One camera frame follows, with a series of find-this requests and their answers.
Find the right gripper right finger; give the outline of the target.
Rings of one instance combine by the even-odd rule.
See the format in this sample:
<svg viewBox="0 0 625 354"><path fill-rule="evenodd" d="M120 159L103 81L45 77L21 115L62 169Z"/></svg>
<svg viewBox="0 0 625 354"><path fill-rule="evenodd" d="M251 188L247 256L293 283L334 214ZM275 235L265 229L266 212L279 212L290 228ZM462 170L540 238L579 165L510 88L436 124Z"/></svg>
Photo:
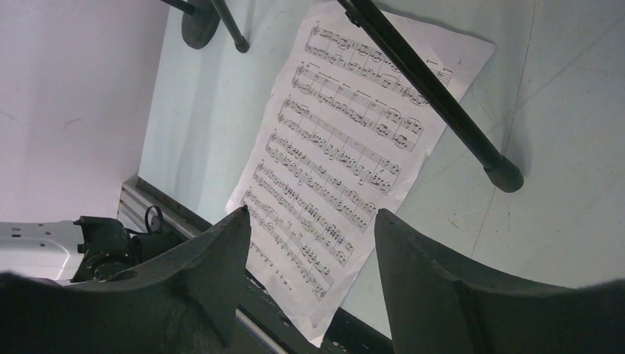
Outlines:
<svg viewBox="0 0 625 354"><path fill-rule="evenodd" d="M396 353L622 353L624 281L566 288L476 262L381 209L374 239Z"/></svg>

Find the sheet music page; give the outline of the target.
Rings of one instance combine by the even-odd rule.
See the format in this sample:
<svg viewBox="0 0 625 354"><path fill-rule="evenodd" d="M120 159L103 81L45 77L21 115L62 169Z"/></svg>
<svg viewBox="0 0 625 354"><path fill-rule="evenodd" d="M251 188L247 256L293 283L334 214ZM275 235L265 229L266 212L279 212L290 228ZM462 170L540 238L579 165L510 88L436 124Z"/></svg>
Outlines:
<svg viewBox="0 0 625 354"><path fill-rule="evenodd" d="M248 271L320 347L446 125L336 1L311 4L226 211L251 216Z"/></svg>

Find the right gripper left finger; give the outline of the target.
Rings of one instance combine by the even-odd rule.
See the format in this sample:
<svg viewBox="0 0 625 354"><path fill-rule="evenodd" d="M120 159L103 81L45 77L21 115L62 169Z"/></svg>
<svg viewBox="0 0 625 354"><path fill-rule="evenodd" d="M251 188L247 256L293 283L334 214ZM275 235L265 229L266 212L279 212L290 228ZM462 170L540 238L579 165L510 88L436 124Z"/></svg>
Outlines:
<svg viewBox="0 0 625 354"><path fill-rule="evenodd" d="M1 275L3 353L221 353L232 343L251 242L242 206L106 281Z"/></svg>

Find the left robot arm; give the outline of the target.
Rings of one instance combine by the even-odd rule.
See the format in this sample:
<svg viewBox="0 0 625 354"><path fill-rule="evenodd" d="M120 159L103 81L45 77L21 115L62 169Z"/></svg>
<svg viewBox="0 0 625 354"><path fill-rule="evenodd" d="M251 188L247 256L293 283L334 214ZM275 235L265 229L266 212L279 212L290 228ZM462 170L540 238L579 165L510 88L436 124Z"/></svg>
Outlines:
<svg viewBox="0 0 625 354"><path fill-rule="evenodd" d="M107 280L183 242L157 206L144 214L145 230L115 218L81 216L50 223L1 222L1 271L61 284Z"/></svg>

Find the black music stand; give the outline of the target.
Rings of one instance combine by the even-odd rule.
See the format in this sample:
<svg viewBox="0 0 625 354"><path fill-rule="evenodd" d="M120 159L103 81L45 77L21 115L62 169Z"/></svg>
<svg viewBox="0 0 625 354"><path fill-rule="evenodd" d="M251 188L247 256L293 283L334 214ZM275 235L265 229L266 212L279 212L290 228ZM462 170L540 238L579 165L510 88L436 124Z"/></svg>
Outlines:
<svg viewBox="0 0 625 354"><path fill-rule="evenodd" d="M388 56L390 62L398 66L400 75L416 89L416 94L422 98L422 102L433 108L483 165L493 185L507 193L516 192L523 186L524 180L520 169L486 138L437 75L427 67L374 2L328 3L338 4L340 11L345 13L349 21L361 28L382 53Z"/></svg>

